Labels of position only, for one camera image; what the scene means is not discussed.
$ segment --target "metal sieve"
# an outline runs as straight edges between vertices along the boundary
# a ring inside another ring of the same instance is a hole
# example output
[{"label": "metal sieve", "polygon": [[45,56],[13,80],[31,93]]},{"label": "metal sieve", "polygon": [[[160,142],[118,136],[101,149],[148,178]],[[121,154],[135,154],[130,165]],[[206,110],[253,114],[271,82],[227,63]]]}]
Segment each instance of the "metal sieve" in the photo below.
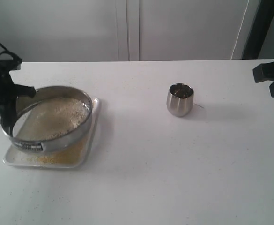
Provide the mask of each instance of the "metal sieve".
[{"label": "metal sieve", "polygon": [[[1,126],[11,143],[24,152],[61,151],[83,138],[92,123],[92,100],[83,91],[66,86],[40,88],[34,98],[18,97],[17,120]],[[19,132],[14,128],[25,118]]]}]

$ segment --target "sieve mesh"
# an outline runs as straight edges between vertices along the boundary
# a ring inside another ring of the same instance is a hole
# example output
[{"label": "sieve mesh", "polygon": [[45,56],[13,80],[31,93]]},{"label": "sieve mesh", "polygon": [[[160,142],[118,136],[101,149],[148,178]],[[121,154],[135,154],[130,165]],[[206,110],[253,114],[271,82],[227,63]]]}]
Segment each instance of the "sieve mesh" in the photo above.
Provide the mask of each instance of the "sieve mesh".
[{"label": "sieve mesh", "polygon": [[48,99],[16,122],[13,136],[26,141],[57,138],[77,128],[84,122],[88,112],[86,105],[77,99]]}]

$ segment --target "white tray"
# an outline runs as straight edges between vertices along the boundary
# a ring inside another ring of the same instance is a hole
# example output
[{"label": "white tray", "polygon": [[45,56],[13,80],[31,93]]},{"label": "white tray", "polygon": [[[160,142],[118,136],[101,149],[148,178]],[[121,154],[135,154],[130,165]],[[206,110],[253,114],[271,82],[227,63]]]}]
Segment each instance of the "white tray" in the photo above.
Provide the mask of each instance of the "white tray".
[{"label": "white tray", "polygon": [[77,160],[75,160],[75,162],[69,162],[69,163],[53,163],[53,162],[47,162],[47,161],[44,162],[45,160],[42,160],[44,158],[43,156],[40,156],[39,154],[35,154],[35,153],[24,153],[11,145],[3,158],[4,163],[10,166],[63,168],[63,169],[75,168],[79,166],[82,162],[85,161],[85,159],[88,157],[88,154],[91,150],[92,141],[93,141],[94,133],[96,130],[99,111],[101,107],[101,102],[99,98],[91,97],[91,99],[93,103],[92,125],[86,137],[84,137],[80,141],[81,142],[80,146],[82,147],[80,147],[79,149],[80,153],[79,153],[79,156],[77,157]]}]

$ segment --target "white tabletop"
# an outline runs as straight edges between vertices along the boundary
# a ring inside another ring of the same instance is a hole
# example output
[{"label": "white tabletop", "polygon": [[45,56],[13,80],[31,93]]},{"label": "white tabletop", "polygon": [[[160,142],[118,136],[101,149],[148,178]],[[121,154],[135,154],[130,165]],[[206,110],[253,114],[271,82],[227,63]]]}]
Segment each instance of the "white tabletop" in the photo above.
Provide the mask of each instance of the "white tabletop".
[{"label": "white tabletop", "polygon": [[[72,85],[103,107],[76,170],[5,165],[0,128],[0,224],[274,225],[274,98],[252,75],[262,62],[24,63],[16,83]],[[204,108],[172,116],[173,83]]]}]

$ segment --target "metal cup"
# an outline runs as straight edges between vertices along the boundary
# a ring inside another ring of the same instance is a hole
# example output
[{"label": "metal cup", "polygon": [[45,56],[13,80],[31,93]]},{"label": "metal cup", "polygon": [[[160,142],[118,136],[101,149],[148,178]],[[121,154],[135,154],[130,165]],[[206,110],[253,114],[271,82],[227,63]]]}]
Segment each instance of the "metal cup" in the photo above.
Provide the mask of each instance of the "metal cup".
[{"label": "metal cup", "polygon": [[187,115],[193,107],[194,90],[183,83],[176,83],[169,88],[167,109],[178,117]]}]

